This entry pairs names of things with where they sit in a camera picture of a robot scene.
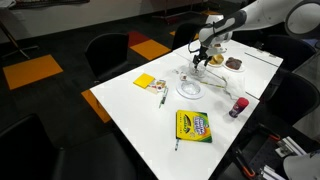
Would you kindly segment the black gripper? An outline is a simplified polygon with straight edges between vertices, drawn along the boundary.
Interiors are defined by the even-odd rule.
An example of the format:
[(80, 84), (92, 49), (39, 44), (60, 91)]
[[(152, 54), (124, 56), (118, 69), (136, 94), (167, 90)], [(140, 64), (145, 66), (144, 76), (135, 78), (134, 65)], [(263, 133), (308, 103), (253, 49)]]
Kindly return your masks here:
[(193, 68), (197, 69), (198, 63), (201, 61), (205, 61), (204, 62), (205, 67), (208, 65), (210, 59), (209, 59), (209, 55), (207, 54), (207, 50), (208, 50), (207, 47), (203, 47), (203, 46), (200, 47), (199, 54), (193, 57), (193, 62), (192, 62)]

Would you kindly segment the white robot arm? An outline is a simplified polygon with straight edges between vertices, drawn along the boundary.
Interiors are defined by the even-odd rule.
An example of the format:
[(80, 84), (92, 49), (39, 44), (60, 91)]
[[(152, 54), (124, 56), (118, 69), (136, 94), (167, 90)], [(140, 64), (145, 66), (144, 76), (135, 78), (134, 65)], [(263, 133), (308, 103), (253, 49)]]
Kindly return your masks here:
[(226, 51), (218, 44), (228, 42), (234, 31), (259, 30), (285, 23), (286, 32), (298, 39), (315, 39), (320, 32), (320, 0), (255, 0), (242, 9), (218, 17), (209, 16), (199, 30), (199, 54), (194, 56), (197, 67), (207, 65), (211, 57)]

